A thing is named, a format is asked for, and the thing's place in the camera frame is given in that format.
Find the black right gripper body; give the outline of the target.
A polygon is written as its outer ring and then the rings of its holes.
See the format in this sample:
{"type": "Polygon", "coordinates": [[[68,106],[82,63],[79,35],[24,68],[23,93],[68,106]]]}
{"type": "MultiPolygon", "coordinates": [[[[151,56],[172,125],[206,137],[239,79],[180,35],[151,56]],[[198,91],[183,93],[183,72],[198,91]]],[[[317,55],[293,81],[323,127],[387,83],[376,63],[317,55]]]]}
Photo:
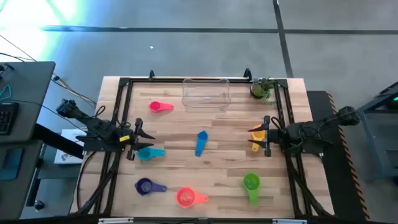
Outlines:
{"type": "Polygon", "coordinates": [[[281,148],[289,148],[291,146],[290,127],[282,129],[270,129],[268,131],[268,141],[279,144],[281,148]]]}

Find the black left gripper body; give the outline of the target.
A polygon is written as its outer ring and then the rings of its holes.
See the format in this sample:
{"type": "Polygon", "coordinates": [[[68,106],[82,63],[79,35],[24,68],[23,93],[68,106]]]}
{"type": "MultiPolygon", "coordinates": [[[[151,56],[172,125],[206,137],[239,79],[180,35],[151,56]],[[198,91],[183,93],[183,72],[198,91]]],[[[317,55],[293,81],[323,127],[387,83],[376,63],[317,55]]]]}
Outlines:
{"type": "Polygon", "coordinates": [[[125,148],[126,145],[130,145],[133,151],[137,150],[136,145],[136,134],[133,129],[118,128],[116,130],[116,145],[120,148],[125,148]]]}

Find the teal measuring cup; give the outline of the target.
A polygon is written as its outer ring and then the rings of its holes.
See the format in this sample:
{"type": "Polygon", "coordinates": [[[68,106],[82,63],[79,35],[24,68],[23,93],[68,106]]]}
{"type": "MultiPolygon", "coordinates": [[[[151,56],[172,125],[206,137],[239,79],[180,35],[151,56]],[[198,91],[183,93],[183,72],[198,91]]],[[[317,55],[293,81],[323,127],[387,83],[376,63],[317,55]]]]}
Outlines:
{"type": "Polygon", "coordinates": [[[142,161],[148,161],[155,157],[165,156],[165,150],[164,149],[156,149],[156,148],[152,148],[152,147],[145,147],[145,148],[140,149],[137,152],[137,156],[142,161]]]}

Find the yellow measuring cup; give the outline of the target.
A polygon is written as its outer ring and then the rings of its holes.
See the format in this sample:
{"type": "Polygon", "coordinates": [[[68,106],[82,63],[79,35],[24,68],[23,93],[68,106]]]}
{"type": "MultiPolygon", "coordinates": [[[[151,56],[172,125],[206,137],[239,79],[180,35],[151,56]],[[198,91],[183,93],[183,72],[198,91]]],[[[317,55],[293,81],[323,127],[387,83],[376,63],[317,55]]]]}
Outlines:
{"type": "MultiPolygon", "coordinates": [[[[256,141],[263,141],[265,140],[266,137],[266,131],[262,130],[262,131],[255,131],[251,133],[252,136],[252,140],[256,140],[256,141]]],[[[252,147],[251,147],[251,151],[252,152],[257,152],[260,148],[260,145],[253,143],[252,147]]]]}

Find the pink measuring cup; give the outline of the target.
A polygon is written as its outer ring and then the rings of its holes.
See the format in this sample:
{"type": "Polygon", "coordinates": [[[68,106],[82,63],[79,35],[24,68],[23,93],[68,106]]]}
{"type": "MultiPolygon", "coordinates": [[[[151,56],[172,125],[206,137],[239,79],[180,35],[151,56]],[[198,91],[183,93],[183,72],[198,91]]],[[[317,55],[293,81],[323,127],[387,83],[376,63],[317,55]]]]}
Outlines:
{"type": "Polygon", "coordinates": [[[163,111],[171,111],[174,109],[174,105],[169,104],[169,103],[163,103],[163,102],[159,102],[159,101],[152,101],[149,104],[149,109],[153,112],[153,113],[160,113],[163,111]]]}

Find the green measuring cup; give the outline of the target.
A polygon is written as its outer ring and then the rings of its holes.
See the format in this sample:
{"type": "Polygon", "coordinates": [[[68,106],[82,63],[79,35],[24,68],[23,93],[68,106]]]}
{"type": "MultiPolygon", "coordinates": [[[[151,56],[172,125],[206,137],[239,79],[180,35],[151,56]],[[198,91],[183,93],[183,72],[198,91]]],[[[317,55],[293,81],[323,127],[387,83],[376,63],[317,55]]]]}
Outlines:
{"type": "Polygon", "coordinates": [[[255,173],[247,173],[243,178],[243,187],[248,193],[249,202],[251,205],[258,205],[260,184],[260,178],[255,173]]]}

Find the purple measuring cup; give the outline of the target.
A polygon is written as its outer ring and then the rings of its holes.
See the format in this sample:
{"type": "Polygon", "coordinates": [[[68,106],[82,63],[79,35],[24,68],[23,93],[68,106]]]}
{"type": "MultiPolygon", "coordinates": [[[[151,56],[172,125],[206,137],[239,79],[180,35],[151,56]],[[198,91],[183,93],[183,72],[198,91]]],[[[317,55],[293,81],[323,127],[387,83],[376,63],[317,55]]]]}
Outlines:
{"type": "Polygon", "coordinates": [[[167,187],[153,182],[148,178],[141,178],[134,184],[136,191],[139,195],[144,196],[153,192],[166,192],[167,187]]]}

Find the blue measuring cup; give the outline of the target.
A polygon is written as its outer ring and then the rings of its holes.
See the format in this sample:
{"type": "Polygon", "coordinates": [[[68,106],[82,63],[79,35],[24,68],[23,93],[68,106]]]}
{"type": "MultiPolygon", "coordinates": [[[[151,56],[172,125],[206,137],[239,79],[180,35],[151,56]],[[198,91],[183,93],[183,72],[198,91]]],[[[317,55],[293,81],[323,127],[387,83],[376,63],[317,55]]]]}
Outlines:
{"type": "Polygon", "coordinates": [[[200,157],[205,149],[208,140],[208,134],[205,130],[202,130],[197,134],[197,144],[195,149],[195,155],[200,157]]]}

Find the orange measuring cup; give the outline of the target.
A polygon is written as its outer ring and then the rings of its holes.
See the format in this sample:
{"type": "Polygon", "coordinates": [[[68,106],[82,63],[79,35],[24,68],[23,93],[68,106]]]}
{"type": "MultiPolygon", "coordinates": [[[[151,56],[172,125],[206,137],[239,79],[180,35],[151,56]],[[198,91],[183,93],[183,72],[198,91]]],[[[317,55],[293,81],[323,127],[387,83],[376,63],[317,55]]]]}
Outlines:
{"type": "Polygon", "coordinates": [[[198,203],[207,203],[209,197],[205,194],[200,194],[190,187],[182,187],[178,189],[175,199],[182,208],[189,208],[198,203]]]}

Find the clear plastic basket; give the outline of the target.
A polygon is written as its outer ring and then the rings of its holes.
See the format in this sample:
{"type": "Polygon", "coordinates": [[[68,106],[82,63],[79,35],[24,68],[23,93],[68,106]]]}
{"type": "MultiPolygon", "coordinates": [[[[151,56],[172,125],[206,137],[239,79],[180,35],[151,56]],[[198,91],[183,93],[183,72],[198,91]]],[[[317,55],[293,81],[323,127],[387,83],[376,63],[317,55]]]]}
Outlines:
{"type": "Polygon", "coordinates": [[[229,106],[231,96],[229,81],[184,79],[182,103],[191,108],[221,108],[229,106]]]}

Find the small potted green plant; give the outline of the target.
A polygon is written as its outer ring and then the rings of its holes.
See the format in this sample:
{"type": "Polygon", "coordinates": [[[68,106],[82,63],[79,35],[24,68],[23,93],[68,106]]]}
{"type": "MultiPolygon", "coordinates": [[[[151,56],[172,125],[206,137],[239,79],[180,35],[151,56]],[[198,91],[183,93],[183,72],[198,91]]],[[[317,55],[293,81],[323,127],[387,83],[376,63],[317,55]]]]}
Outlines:
{"type": "Polygon", "coordinates": [[[275,80],[267,78],[257,78],[253,80],[250,88],[251,96],[255,99],[262,100],[263,103],[268,104],[270,100],[271,92],[274,90],[275,80]]]}

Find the white cardboard box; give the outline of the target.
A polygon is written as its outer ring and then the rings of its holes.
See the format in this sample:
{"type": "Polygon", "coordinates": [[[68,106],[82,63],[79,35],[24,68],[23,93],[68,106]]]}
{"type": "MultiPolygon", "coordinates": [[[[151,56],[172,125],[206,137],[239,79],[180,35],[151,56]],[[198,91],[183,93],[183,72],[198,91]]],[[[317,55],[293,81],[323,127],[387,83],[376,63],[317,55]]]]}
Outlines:
{"type": "MultiPolygon", "coordinates": [[[[79,129],[63,129],[61,132],[61,136],[65,137],[68,140],[73,141],[74,143],[77,143],[80,146],[84,146],[84,142],[79,141],[76,137],[77,136],[86,136],[86,133],[79,129]]],[[[57,149],[53,163],[58,164],[58,165],[81,164],[82,159],[79,159],[75,156],[69,155],[69,154],[57,149]]]]}

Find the black support beam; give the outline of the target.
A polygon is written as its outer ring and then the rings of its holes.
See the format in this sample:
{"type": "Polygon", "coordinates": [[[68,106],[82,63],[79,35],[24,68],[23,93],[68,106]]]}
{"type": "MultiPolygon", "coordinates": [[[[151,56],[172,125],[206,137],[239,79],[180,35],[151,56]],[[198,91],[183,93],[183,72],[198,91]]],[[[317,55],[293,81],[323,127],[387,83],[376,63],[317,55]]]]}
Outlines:
{"type": "Polygon", "coordinates": [[[83,147],[50,129],[36,124],[31,139],[41,140],[45,144],[59,149],[71,156],[83,159],[83,147]]]}

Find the black hazard-edged floor mat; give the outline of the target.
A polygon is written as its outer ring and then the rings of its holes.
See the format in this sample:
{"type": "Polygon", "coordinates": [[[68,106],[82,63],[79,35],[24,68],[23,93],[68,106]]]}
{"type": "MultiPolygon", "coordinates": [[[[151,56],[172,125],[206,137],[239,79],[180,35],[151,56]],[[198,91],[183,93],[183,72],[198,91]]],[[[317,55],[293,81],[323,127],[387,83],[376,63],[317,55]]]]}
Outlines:
{"type": "Polygon", "coordinates": [[[322,135],[333,143],[324,150],[322,162],[335,215],[345,220],[369,221],[371,217],[343,129],[327,129],[322,135]]]}

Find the grey metal cart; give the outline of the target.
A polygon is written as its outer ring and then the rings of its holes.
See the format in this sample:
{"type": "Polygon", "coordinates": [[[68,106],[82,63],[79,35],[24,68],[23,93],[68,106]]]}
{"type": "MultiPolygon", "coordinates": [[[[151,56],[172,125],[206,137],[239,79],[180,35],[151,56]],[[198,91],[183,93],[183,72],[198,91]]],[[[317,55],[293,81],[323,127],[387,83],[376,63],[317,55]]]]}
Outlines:
{"type": "Polygon", "coordinates": [[[364,170],[360,175],[366,182],[398,182],[398,110],[385,106],[397,95],[398,81],[364,96],[361,92],[348,95],[348,105],[354,106],[361,120],[355,130],[364,146],[364,170]]]}

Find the dark grey desk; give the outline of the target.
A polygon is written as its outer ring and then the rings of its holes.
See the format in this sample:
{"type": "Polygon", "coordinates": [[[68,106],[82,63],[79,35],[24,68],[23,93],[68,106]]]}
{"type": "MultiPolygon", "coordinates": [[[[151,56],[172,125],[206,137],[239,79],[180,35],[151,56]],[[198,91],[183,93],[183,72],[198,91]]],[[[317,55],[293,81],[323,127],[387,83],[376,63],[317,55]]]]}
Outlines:
{"type": "Polygon", "coordinates": [[[8,151],[23,149],[17,177],[13,180],[0,180],[0,220],[19,219],[42,145],[40,140],[0,144],[0,171],[8,151]]]}
{"type": "Polygon", "coordinates": [[[0,143],[24,142],[31,138],[41,105],[55,70],[55,62],[5,62],[1,64],[0,91],[6,85],[11,87],[12,95],[0,103],[18,103],[18,112],[11,132],[0,134],[0,143]]]}

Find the dark blue pad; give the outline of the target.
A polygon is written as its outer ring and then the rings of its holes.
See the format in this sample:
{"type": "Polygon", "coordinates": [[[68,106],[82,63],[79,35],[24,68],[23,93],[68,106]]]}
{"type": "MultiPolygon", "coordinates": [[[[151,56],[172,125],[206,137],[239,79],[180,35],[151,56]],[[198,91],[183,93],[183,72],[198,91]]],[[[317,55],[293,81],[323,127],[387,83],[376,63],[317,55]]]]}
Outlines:
{"type": "Polygon", "coordinates": [[[17,179],[22,163],[24,148],[8,149],[0,166],[0,180],[17,179]]]}

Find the device with green light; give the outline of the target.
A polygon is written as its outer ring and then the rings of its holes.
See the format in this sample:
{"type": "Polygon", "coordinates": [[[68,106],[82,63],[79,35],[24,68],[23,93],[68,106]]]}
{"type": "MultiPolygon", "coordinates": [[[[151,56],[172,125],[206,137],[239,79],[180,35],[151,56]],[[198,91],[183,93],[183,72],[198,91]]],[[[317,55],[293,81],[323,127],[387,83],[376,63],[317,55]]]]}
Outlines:
{"type": "Polygon", "coordinates": [[[385,106],[388,110],[398,110],[398,95],[389,99],[385,106]]]}

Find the black keyboard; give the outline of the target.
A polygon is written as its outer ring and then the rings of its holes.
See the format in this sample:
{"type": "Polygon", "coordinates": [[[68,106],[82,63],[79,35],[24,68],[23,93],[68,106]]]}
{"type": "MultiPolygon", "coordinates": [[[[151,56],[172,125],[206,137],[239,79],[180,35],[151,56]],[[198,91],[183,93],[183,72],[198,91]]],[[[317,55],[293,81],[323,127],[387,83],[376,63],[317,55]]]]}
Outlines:
{"type": "Polygon", "coordinates": [[[0,136],[10,135],[18,111],[19,103],[0,103],[0,136]]]}

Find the teal loop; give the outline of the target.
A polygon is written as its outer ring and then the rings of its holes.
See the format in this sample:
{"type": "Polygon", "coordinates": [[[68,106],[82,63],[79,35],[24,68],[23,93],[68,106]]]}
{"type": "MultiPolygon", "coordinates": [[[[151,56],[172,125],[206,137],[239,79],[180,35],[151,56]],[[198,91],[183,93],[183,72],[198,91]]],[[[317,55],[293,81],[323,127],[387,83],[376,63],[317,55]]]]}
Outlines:
{"type": "Polygon", "coordinates": [[[9,100],[11,98],[12,88],[10,85],[6,85],[0,90],[0,101],[9,100]]]}

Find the silver metal bracket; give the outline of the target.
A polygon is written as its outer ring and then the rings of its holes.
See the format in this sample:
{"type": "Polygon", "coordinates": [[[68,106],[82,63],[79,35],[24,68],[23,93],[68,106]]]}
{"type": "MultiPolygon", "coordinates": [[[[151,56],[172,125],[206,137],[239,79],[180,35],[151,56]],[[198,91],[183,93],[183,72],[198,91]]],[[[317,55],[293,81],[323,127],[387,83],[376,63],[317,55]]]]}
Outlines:
{"type": "Polygon", "coordinates": [[[130,224],[134,223],[132,217],[100,218],[98,224],[130,224]]]}
{"type": "Polygon", "coordinates": [[[308,224],[308,221],[300,219],[275,218],[272,219],[272,224],[308,224]]]}

